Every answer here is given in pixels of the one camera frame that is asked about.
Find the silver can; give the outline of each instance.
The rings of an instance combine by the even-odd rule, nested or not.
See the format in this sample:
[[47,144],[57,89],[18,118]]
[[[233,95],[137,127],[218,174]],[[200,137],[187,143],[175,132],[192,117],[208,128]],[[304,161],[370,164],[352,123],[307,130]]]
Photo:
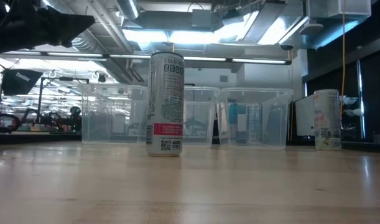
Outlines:
[[183,147],[183,57],[170,52],[153,54],[148,86],[147,153],[178,156]]

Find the wooden tabletop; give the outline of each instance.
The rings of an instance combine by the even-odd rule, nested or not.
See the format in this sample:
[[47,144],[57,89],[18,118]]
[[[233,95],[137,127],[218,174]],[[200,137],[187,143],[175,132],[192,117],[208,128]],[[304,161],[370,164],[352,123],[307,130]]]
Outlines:
[[380,154],[0,146],[0,223],[380,223]]

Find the plastic storage container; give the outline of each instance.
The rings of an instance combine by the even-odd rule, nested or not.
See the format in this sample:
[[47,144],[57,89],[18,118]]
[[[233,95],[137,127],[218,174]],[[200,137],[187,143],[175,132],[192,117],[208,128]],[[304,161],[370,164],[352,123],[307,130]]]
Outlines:
[[217,99],[221,144],[284,149],[293,90],[225,88]]
[[82,141],[146,140],[147,87],[82,85]]
[[216,97],[219,92],[220,89],[212,87],[184,88],[184,145],[212,145]]

